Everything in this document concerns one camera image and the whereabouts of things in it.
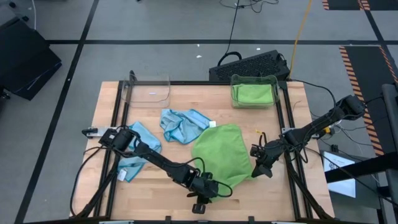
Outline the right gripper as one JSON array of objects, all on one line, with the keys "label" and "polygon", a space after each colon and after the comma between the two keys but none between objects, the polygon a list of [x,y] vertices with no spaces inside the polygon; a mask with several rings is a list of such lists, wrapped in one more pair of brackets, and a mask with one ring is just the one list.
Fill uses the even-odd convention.
[{"label": "right gripper", "polygon": [[277,161],[280,155],[283,153],[283,145],[281,140],[273,140],[266,143],[264,146],[259,146],[260,157],[257,159],[260,165],[256,165],[251,177],[255,178],[260,175],[266,175],[268,178],[272,178],[273,174],[270,167],[273,166],[274,162]]}]

